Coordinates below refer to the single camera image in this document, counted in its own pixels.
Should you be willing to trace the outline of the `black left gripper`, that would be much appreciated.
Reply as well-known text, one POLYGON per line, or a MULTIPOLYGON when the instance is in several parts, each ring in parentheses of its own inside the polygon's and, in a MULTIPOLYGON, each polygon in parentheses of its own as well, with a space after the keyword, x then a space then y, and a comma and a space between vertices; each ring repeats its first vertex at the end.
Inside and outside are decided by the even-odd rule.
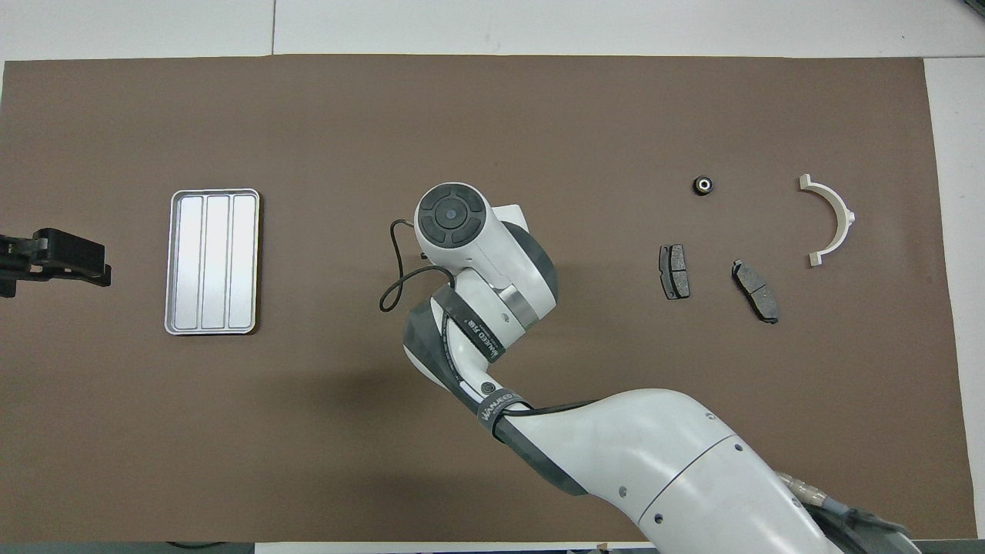
POLYGON ((1 236, 0 297, 13 299, 17 281, 80 280, 99 287, 112 284, 112 267, 105 265, 105 246, 54 228, 31 238, 1 236))

